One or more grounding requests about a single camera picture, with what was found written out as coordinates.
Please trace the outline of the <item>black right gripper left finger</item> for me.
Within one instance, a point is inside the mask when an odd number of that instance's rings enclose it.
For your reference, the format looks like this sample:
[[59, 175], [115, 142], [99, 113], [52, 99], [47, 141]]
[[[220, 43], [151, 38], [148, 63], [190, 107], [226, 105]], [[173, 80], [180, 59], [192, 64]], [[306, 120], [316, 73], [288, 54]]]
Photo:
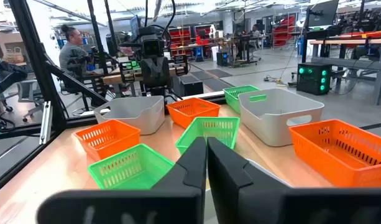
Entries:
[[150, 190], [69, 190], [47, 198], [38, 224], [203, 224], [206, 140], [197, 137]]

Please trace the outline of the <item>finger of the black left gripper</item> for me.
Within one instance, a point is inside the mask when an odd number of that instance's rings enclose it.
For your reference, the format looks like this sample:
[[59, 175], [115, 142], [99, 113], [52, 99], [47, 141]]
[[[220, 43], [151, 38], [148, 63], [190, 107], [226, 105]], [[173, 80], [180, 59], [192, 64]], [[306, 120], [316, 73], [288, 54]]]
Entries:
[[155, 64], [151, 58], [143, 58], [140, 62], [143, 83], [152, 88], [156, 87], [155, 78], [153, 76]]
[[170, 79], [168, 58], [158, 57], [156, 67], [157, 86], [165, 86]]

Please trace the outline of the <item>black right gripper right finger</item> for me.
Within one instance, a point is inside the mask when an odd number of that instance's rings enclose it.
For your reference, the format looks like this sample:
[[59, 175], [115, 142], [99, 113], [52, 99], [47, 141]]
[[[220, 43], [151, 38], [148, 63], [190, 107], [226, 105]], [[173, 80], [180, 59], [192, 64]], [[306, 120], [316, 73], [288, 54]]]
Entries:
[[219, 223], [381, 224], [381, 188], [295, 188], [208, 138], [208, 177]]

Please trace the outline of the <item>grey plastic handled bin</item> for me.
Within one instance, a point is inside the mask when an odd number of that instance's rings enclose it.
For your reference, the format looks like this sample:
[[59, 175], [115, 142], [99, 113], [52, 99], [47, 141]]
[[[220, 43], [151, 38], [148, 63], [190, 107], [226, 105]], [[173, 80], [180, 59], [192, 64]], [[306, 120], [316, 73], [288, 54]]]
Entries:
[[141, 135], [155, 133], [165, 121], [163, 96], [115, 98], [93, 112], [98, 123], [116, 119], [140, 129]]
[[292, 143], [289, 127], [317, 122], [324, 104], [290, 91], [272, 88], [238, 95], [241, 122], [272, 147]]

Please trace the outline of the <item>orange slotted plastic basket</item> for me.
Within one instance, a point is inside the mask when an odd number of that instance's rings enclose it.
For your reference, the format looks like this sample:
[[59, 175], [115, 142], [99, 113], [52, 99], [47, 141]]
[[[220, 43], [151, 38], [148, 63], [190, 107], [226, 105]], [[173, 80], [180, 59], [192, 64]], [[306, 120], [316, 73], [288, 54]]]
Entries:
[[100, 161], [140, 143], [140, 129], [110, 119], [75, 133], [92, 159]]
[[381, 187], [381, 137], [338, 119], [289, 127], [295, 154], [336, 187]]
[[197, 117], [217, 117], [220, 107], [200, 98], [189, 98], [167, 105], [172, 121], [185, 129]]

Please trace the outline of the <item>green slotted plastic basket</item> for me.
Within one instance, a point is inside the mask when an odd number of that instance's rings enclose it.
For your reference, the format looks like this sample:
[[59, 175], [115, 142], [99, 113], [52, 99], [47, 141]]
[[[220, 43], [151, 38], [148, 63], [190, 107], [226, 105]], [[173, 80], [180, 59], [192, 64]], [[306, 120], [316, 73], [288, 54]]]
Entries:
[[252, 91], [259, 91], [257, 87], [254, 87], [252, 85], [245, 85], [245, 86], [235, 86], [230, 88], [224, 88], [224, 96], [226, 99], [226, 103], [236, 112], [241, 113], [239, 108], [239, 99], [238, 95], [241, 93], [247, 93]]
[[174, 162], [145, 144], [138, 144], [88, 166], [88, 172], [104, 190], [151, 189]]
[[197, 117], [186, 128], [175, 146], [183, 154], [197, 137], [215, 137], [234, 150], [240, 125], [238, 117]]

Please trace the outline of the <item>red shelf trolley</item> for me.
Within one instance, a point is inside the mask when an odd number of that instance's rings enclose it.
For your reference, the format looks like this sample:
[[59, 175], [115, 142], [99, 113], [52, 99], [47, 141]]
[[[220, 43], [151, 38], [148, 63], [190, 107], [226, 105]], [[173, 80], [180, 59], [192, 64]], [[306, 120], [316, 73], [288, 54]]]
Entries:
[[285, 47], [288, 42], [294, 41], [293, 32], [296, 31], [296, 13], [286, 13], [273, 16], [272, 22], [272, 47]]

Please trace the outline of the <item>wooden top workbench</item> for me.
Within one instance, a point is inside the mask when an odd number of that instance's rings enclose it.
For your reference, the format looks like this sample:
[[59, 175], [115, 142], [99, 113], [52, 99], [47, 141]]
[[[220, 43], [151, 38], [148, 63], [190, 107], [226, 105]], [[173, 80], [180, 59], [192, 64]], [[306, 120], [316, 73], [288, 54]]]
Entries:
[[[156, 71], [154, 71], [153, 76], [155, 78], [156, 87], [158, 87], [157, 86], [157, 72]], [[121, 76], [119, 74], [119, 68], [115, 69], [113, 72], [111, 72], [106, 77], [103, 77], [103, 82], [104, 82], [104, 84], [107, 84], [107, 85], [125, 84], [121, 80]], [[171, 76], [170, 76], [169, 82], [165, 86], [169, 85], [170, 83], [171, 83]]]

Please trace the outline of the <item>red storage bin rack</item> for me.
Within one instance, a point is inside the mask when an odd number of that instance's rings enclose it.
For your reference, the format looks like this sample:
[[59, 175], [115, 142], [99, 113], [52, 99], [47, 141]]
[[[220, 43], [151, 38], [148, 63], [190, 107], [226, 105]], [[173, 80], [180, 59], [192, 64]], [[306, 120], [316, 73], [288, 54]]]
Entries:
[[190, 26], [169, 28], [168, 31], [171, 35], [171, 56], [186, 54], [190, 57], [191, 49], [185, 49], [185, 47], [192, 43]]
[[195, 26], [195, 41], [197, 45], [206, 45], [209, 44], [210, 39], [210, 31], [211, 26], [210, 25], [199, 25]]

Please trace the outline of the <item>black floor mat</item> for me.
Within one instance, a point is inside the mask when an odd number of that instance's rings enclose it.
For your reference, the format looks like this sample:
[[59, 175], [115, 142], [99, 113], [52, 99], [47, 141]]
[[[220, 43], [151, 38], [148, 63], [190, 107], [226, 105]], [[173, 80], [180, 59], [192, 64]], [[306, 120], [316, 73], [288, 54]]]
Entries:
[[232, 85], [215, 78], [208, 78], [202, 80], [203, 84], [206, 85], [212, 91], [222, 91], [225, 88], [231, 88]]
[[231, 74], [229, 74], [225, 71], [219, 70], [219, 69], [207, 70], [206, 72], [213, 74], [214, 76], [216, 76], [218, 78], [225, 78], [225, 77], [231, 77], [232, 76]]

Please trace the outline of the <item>black computer tower blue light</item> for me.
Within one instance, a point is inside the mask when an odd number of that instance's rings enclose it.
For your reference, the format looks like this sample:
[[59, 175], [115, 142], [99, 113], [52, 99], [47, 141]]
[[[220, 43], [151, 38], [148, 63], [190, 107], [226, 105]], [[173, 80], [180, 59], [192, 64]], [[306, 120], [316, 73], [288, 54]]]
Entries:
[[229, 63], [229, 54], [227, 52], [217, 52], [216, 62], [218, 66], [226, 67]]

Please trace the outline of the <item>grey office chair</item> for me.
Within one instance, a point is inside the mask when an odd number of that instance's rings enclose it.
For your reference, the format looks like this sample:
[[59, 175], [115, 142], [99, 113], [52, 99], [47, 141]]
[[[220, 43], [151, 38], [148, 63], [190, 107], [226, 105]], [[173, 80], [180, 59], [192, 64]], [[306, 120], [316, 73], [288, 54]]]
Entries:
[[24, 80], [17, 83], [18, 102], [33, 103], [34, 108], [23, 116], [23, 122], [28, 122], [28, 117], [33, 117], [35, 112], [44, 110], [44, 97], [37, 80]]

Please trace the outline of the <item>woven wicker basket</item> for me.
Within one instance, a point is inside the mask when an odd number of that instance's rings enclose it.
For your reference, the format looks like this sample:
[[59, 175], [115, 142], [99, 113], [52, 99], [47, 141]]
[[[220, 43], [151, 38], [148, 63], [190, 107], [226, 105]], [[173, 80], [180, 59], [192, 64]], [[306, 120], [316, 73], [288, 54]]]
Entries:
[[3, 60], [14, 64], [25, 62], [24, 56], [22, 54], [22, 49], [20, 47], [6, 49]]

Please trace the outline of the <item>black computer tower green lights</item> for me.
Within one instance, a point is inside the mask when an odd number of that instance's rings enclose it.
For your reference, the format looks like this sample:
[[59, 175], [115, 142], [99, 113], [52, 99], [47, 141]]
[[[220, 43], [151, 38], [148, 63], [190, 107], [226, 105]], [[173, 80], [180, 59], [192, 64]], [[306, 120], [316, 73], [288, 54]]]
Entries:
[[327, 95], [330, 91], [332, 66], [313, 62], [298, 65], [296, 90], [313, 95]]

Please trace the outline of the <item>black computer monitor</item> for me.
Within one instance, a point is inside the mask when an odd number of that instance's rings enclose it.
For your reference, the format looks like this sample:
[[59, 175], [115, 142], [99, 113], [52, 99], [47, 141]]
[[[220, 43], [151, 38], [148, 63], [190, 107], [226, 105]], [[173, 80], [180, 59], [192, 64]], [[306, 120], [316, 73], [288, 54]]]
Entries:
[[306, 25], [308, 27], [330, 26], [334, 24], [339, 0], [319, 2], [306, 10]]

